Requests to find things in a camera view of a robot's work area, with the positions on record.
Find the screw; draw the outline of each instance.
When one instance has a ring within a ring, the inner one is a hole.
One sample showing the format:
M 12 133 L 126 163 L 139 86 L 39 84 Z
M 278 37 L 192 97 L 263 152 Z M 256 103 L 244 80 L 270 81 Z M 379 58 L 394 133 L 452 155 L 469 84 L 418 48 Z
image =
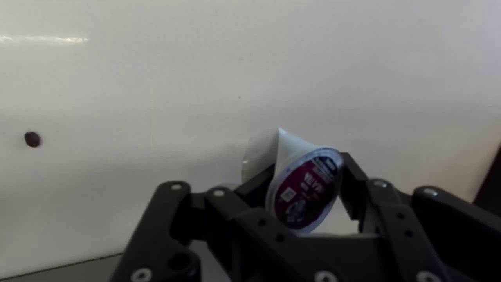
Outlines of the screw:
M 433 189 L 433 188 L 424 188 L 422 193 L 427 194 L 427 196 L 433 196 L 433 197 L 438 196 L 438 191 Z
M 139 268 L 131 276 L 131 282 L 150 282 L 153 277 L 153 272 L 148 268 Z
M 385 180 L 374 180 L 372 183 L 375 186 L 379 186 L 379 188 L 386 188 L 388 186 L 388 182 L 385 182 Z
M 416 282 L 441 282 L 441 279 L 438 276 L 435 276 L 433 272 L 419 271 L 416 274 Z
M 214 196 L 216 196 L 216 197 L 222 197 L 222 196 L 224 196 L 224 189 L 216 189 L 216 191 L 214 191 Z
M 338 279 L 330 271 L 316 271 L 314 282 L 338 282 Z

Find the white surface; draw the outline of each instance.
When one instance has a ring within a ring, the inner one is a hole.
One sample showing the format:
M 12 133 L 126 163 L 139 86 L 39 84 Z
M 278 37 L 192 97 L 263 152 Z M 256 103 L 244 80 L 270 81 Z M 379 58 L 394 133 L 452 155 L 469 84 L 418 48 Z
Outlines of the white surface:
M 245 138 L 278 125 L 405 191 L 471 199 L 499 141 L 499 14 L 496 0 L 0 1 L 0 277 L 119 252 L 159 182 L 236 182 Z

